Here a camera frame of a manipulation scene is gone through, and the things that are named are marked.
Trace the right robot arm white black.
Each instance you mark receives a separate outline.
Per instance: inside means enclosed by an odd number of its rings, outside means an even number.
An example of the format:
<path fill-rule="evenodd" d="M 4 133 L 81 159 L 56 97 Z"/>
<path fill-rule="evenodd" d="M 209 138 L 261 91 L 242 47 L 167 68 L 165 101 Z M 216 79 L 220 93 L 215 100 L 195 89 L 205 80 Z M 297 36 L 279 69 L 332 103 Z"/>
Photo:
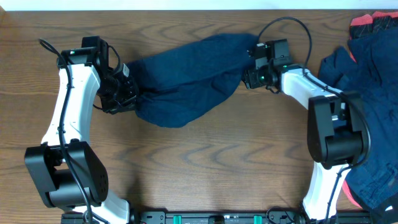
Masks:
<path fill-rule="evenodd" d="M 336 201 L 348 172 L 360 166 L 371 145 L 361 97 L 314 77 L 305 65 L 293 63 L 287 40 L 256 44 L 248 55 L 253 68 L 244 72 L 248 89 L 264 87 L 282 93 L 308 111 L 307 146 L 314 161 L 301 212 L 292 223 L 337 223 Z"/>

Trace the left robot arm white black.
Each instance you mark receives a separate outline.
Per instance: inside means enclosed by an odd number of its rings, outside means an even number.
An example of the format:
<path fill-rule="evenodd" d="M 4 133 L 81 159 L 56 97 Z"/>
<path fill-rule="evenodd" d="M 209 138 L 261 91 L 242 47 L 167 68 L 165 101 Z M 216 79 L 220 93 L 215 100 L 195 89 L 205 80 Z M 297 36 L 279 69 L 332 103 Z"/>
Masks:
<path fill-rule="evenodd" d="M 109 64 L 113 47 L 98 36 L 57 52 L 60 86 L 49 128 L 24 162 L 43 204 L 63 211 L 62 223 L 132 223 L 129 202 L 110 188 L 108 173 L 90 146 L 95 99 L 116 114 L 136 109 L 139 89 L 128 67 Z"/>

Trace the navy blue shorts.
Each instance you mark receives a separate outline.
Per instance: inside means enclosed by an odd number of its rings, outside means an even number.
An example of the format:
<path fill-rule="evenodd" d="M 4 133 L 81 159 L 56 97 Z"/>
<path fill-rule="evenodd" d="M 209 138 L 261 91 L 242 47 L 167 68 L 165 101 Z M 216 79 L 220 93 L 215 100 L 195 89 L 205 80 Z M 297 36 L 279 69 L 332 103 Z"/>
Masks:
<path fill-rule="evenodd" d="M 219 34 L 129 62 L 139 89 L 136 115 L 164 128 L 181 128 L 227 100 L 257 42 L 253 34 Z"/>

